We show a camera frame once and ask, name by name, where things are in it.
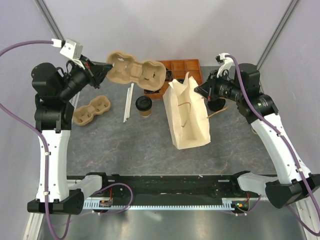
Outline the kraft paper bag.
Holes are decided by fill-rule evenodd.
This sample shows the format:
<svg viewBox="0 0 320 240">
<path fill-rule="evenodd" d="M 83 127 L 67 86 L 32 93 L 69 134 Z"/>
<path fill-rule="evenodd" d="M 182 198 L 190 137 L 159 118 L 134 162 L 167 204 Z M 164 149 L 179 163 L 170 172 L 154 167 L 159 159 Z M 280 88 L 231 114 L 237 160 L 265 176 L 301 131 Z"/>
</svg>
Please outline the kraft paper bag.
<svg viewBox="0 0 320 240">
<path fill-rule="evenodd" d="M 172 144 L 178 150 L 201 147 L 211 142 L 210 116 L 205 98 L 195 92 L 198 86 L 187 72 L 182 83 L 173 79 L 162 96 Z"/>
</svg>

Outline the black cup lid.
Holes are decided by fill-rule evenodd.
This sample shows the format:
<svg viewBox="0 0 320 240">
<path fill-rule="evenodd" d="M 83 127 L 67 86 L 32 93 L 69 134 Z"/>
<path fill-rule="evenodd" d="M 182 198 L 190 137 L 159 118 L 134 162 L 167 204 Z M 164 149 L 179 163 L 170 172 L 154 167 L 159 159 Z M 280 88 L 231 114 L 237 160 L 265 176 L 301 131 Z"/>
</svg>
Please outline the black cup lid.
<svg viewBox="0 0 320 240">
<path fill-rule="evenodd" d="M 141 112 L 149 111 L 152 108 L 152 100 L 148 96 L 140 96 L 135 101 L 136 108 Z"/>
</svg>

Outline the single paper cup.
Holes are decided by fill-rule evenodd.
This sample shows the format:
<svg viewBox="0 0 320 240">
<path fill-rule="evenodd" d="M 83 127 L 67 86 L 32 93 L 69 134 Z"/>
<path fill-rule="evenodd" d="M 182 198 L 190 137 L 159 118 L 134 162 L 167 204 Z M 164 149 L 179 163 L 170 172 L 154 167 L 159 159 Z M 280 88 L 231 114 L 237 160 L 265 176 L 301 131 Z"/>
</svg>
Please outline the single paper cup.
<svg viewBox="0 0 320 240">
<path fill-rule="evenodd" d="M 144 110 L 144 111 L 139 111 L 140 115 L 144 118 L 148 117 L 151 115 L 152 113 L 152 109 L 148 109 L 148 110 Z"/>
</svg>

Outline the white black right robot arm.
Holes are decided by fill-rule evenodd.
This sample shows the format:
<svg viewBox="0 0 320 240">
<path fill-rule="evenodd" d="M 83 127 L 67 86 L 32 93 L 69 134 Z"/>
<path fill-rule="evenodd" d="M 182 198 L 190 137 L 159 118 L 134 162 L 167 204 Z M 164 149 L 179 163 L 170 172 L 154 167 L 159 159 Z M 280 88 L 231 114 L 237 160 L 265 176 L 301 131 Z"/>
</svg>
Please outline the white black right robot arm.
<svg viewBox="0 0 320 240">
<path fill-rule="evenodd" d="M 245 192 L 266 196 L 269 202 L 281 209 L 309 196 L 302 180 L 306 178 L 312 192 L 320 187 L 319 174 L 298 159 L 297 153 L 291 153 L 287 136 L 278 109 L 269 95 L 260 91 L 260 72 L 251 63 L 241 63 L 240 73 L 233 79 L 228 73 L 217 76 L 218 71 L 210 72 L 207 81 L 194 88 L 194 91 L 207 99 L 210 110 L 221 110 L 226 100 L 234 101 L 239 113 L 262 140 L 276 170 L 276 176 L 264 176 L 250 171 L 241 171 L 232 176 L 229 191 L 235 197 Z"/>
</svg>

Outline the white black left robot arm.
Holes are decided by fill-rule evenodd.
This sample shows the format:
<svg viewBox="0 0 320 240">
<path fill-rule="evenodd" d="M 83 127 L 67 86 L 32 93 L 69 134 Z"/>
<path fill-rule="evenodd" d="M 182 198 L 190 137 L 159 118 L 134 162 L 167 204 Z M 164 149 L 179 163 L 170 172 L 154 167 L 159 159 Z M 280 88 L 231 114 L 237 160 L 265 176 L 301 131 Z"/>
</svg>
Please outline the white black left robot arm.
<svg viewBox="0 0 320 240">
<path fill-rule="evenodd" d="M 30 213 L 78 215 L 93 193 L 106 196 L 110 185 L 104 173 L 88 173 L 81 181 L 68 185 L 67 148 L 72 130 L 74 106 L 70 100 L 86 85 L 99 88 L 112 65 L 94 62 L 85 56 L 80 64 L 68 60 L 71 70 L 64 72 L 49 62 L 31 71 L 36 91 L 35 132 L 40 145 L 40 178 L 34 200 L 27 203 Z"/>
</svg>

